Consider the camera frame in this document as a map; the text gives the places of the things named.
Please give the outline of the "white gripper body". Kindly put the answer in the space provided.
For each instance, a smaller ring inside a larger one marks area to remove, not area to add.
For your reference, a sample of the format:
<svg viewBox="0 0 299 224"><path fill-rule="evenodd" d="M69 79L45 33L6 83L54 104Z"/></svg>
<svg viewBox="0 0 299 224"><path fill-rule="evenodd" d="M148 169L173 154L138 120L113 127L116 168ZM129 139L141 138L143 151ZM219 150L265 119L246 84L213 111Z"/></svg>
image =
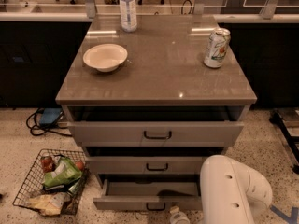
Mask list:
<svg viewBox="0 0 299 224"><path fill-rule="evenodd" d="M178 206L172 206L170 214L170 224L190 224L186 214L181 212Z"/></svg>

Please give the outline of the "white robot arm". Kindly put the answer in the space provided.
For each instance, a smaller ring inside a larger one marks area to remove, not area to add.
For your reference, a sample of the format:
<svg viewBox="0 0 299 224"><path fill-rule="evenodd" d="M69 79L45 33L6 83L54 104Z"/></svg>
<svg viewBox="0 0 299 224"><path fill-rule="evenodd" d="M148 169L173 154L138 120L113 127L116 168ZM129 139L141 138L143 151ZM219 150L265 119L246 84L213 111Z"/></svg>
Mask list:
<svg viewBox="0 0 299 224"><path fill-rule="evenodd" d="M198 224L255 224L273 200L257 170L223 155L208 157L199 175L203 219Z"/></svg>

